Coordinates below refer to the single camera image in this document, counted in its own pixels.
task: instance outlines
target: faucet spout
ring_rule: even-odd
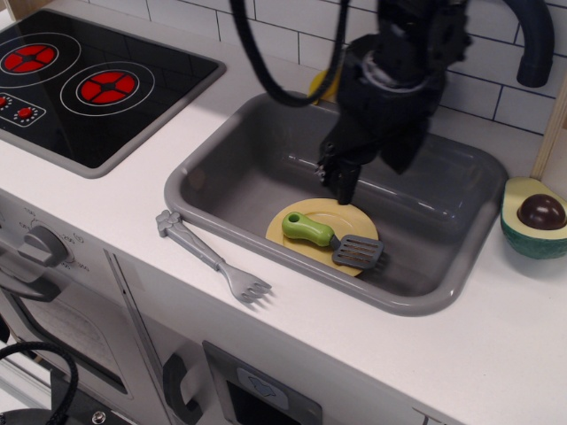
[[[517,81],[526,87],[542,87],[548,82],[555,33],[544,0],[504,0],[516,14],[524,31],[524,55],[517,70]]]

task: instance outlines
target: sink basin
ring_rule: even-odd
[[[265,238],[286,206],[333,197],[315,175],[319,143],[338,119],[332,106],[297,109],[267,95],[253,98],[172,172],[167,206],[387,312],[417,316],[445,308],[466,283],[508,179],[495,158],[476,148],[428,135],[402,175],[379,158],[363,167],[353,205],[372,219],[385,248],[379,265],[356,277]]]

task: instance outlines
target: subway tile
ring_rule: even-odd
[[[336,4],[318,0],[256,0],[256,19],[302,33],[333,39]]]
[[[312,35],[299,34],[299,62],[315,69],[327,69],[333,52],[333,42]]]
[[[447,73],[441,105],[491,120],[501,86],[458,73]]]
[[[128,15],[137,16],[138,18],[150,18],[145,0],[121,0],[119,2],[115,0],[90,0],[90,3]]]
[[[216,11],[178,0],[147,0],[154,22],[219,39]]]
[[[554,57],[549,82],[541,88],[526,88],[516,80],[524,47],[472,37],[473,44],[466,50],[466,59],[450,66],[451,71],[475,76],[483,80],[500,83],[518,89],[555,97],[567,69],[567,59]]]
[[[567,0],[549,0],[547,4],[555,4],[557,6],[567,7]]]
[[[346,42],[350,43],[366,34],[378,32],[377,15],[374,12],[366,12],[351,9],[348,14],[346,26]]]
[[[256,0],[256,19],[279,27],[286,27],[335,39],[339,7],[319,0]],[[351,9],[346,29],[346,41],[377,31],[376,14]]]
[[[340,4],[340,0],[329,0],[332,3]],[[377,0],[351,0],[351,7],[365,9],[367,11],[375,12],[377,10]]]
[[[496,112],[496,121],[543,134],[554,99],[505,87]]]
[[[518,20],[502,0],[470,0],[467,14],[467,32],[508,43],[514,42]]]
[[[240,45],[240,38],[238,37],[232,15],[223,12],[219,12],[218,15],[221,41]],[[299,62],[297,32],[254,20],[250,20],[249,22],[258,48],[262,54],[283,58],[295,63]]]
[[[567,9],[549,6],[549,13],[555,30],[555,53],[567,55]],[[524,45],[524,33],[520,30],[517,44]]]
[[[479,37],[472,37],[472,41],[465,51],[466,59],[451,65],[450,69],[492,82],[515,85],[524,48]]]
[[[209,9],[215,9],[216,11],[222,12],[232,12],[230,9],[229,0],[183,0],[185,3],[196,4],[198,6],[205,6]],[[246,0],[246,16],[248,18],[255,18],[254,13],[254,0]]]

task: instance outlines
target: induction cooktop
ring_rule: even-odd
[[[210,58],[42,10],[0,33],[0,138],[101,177],[225,70]]]

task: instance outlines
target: gray spatula head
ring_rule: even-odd
[[[384,251],[384,244],[377,239],[346,235],[340,241],[336,236],[330,241],[333,247],[332,260],[342,266],[369,270],[376,266]]]

